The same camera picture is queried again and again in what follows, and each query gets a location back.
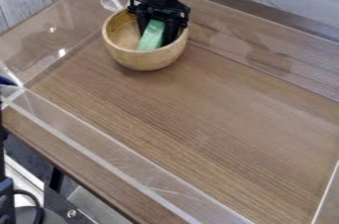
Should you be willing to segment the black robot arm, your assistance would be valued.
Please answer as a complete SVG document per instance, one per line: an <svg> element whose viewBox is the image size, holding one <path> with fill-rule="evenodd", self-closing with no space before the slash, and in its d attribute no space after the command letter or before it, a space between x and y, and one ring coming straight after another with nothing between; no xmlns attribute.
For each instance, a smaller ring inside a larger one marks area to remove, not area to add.
<svg viewBox="0 0 339 224"><path fill-rule="evenodd" d="M188 27L191 8L179 0L128 0L127 10L136 17L138 49L156 50L171 45Z"/></svg>

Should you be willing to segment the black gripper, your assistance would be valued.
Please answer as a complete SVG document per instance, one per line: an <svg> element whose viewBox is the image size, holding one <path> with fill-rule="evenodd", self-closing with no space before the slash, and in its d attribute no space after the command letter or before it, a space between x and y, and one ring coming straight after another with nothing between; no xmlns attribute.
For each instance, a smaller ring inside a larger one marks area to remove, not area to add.
<svg viewBox="0 0 339 224"><path fill-rule="evenodd" d="M164 46L170 45L178 39L182 25L187 25L190 22L191 8L179 0L130 0L127 10L136 15L140 33L146 31L150 22L150 12L155 10L171 10L178 14L179 17L171 17L164 21Z"/></svg>

